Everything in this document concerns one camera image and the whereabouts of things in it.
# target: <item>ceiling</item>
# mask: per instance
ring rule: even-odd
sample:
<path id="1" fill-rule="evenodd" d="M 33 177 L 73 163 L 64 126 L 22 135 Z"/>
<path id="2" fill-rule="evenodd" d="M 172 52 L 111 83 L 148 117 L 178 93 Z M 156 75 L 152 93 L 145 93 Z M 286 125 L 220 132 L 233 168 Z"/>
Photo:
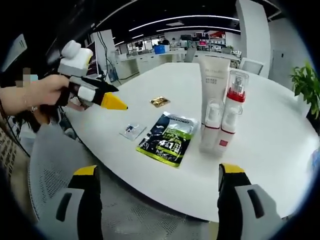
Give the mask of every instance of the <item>ceiling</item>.
<path id="1" fill-rule="evenodd" d="M 279 11 L 279 9 L 271 2 L 266 0 L 254 0 L 254 2 L 263 5 L 266 16 L 272 16 Z M 98 26 L 96 31 L 103 31 L 107 29 L 112 30 L 112 34 L 116 39 L 115 43 L 125 41 L 126 43 L 132 42 L 132 38 L 143 34 L 142 38 L 158 35 L 162 32 L 157 30 L 173 28 L 166 24 L 175 23 L 181 21 L 184 25 L 178 27 L 188 26 L 212 26 L 221 27 L 228 29 L 239 30 L 239 21 L 232 19 L 223 19 L 218 17 L 188 17 L 181 19 L 166 20 L 154 24 L 150 24 L 136 30 L 129 31 L 130 29 L 138 26 L 159 21 L 167 18 L 174 18 L 180 16 L 189 15 L 215 15 L 230 18 L 237 18 L 236 11 L 236 0 L 197 0 L 191 1 L 191 4 L 186 4 L 186 1 L 173 1 L 173 0 L 161 0 L 158 2 L 150 0 L 118 0 L 111 3 L 103 3 L 99 1 L 99 19 L 104 19 L 106 16 L 112 14 L 115 10 L 121 6 L 128 4 L 126 7 L 118 10 L 112 14 L 108 19 L 103 21 Z M 197 28 L 184 28 L 181 30 L 190 30 Z M 201 30 L 221 30 L 221 29 L 204 29 L 203 27 L 198 28 Z"/>

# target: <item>person's arm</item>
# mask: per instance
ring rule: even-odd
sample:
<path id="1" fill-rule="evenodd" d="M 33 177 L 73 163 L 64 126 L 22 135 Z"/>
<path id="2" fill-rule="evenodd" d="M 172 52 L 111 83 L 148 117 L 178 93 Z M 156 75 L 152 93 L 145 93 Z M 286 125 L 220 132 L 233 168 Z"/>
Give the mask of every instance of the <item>person's arm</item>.
<path id="1" fill-rule="evenodd" d="M 33 81 L 26 87 L 0 88 L 0 100 L 6 115 L 14 116 L 22 111 L 40 105 L 55 105 L 61 95 L 61 88 L 68 87 L 69 80 L 62 75 L 50 75 Z"/>

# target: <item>yellow pad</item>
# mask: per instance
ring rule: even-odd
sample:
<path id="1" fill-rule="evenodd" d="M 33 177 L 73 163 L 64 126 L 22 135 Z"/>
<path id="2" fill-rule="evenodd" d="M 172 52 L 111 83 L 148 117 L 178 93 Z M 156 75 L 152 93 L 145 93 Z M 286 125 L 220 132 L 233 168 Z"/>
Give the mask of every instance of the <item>yellow pad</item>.
<path id="1" fill-rule="evenodd" d="M 221 163 L 221 165 L 224 167 L 224 172 L 226 174 L 237 174 L 237 173 L 244 173 L 245 170 L 243 170 L 241 167 L 233 164 L 228 163 Z"/>
<path id="2" fill-rule="evenodd" d="M 127 105 L 111 92 L 104 94 L 101 107 L 113 110 L 127 110 Z"/>
<path id="3" fill-rule="evenodd" d="M 75 171 L 73 175 L 93 175 L 97 165 L 86 166 Z"/>

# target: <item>gold packet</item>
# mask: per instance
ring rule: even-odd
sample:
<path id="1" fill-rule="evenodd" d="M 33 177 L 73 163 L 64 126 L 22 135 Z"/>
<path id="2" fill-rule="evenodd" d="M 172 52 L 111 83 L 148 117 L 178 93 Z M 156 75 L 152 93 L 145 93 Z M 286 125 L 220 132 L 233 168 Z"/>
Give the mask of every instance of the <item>gold packet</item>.
<path id="1" fill-rule="evenodd" d="M 156 97 L 152 100 L 150 100 L 150 103 L 155 106 L 156 108 L 159 108 L 165 104 L 168 104 L 170 103 L 170 100 L 169 99 L 166 99 L 164 96 L 159 96 L 159 97 Z"/>

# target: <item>green leaves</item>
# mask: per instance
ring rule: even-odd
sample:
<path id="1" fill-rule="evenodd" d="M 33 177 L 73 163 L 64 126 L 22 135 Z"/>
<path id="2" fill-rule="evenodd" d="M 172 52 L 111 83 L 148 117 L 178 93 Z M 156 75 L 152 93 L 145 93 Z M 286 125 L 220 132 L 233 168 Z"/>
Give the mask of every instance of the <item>green leaves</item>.
<path id="1" fill-rule="evenodd" d="M 294 95 L 303 94 L 303 100 L 311 104 L 311 114 L 315 118 L 319 116 L 320 107 L 320 82 L 316 71 L 306 62 L 305 66 L 292 69 L 290 75 L 293 82 Z"/>

